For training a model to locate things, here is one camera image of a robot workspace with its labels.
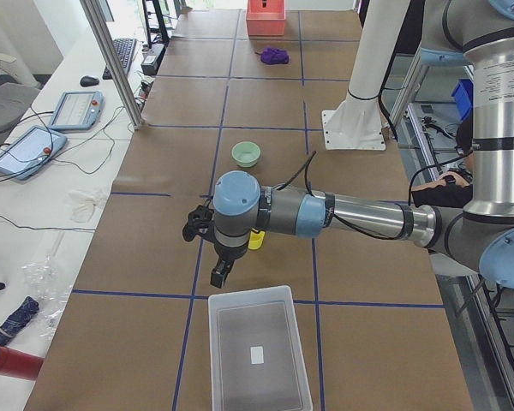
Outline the person black sleeve forearm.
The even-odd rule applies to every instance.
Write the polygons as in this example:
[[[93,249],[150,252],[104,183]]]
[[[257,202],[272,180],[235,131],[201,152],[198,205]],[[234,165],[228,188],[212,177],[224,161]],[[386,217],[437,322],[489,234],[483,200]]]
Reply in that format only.
[[[412,188],[410,194],[415,206],[450,208],[463,208],[472,197],[473,185],[454,171],[447,171],[436,181]]]

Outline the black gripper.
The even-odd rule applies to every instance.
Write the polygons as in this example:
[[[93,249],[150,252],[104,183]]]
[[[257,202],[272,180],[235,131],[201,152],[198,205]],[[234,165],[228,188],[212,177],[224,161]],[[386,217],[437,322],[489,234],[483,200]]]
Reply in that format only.
[[[217,264],[212,268],[210,284],[223,287],[235,264],[248,251],[249,232],[242,235],[226,235],[215,229],[214,249],[219,256]]]

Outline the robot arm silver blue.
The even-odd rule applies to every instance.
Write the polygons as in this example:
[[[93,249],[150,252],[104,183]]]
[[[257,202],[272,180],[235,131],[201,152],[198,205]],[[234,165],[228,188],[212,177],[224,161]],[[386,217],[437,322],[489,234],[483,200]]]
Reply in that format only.
[[[460,51],[474,69],[473,194],[462,209],[415,207],[300,188],[261,186],[231,171],[215,186],[208,230],[223,286],[252,229],[316,237],[334,227],[408,240],[514,289],[514,1],[429,1],[423,42]]]

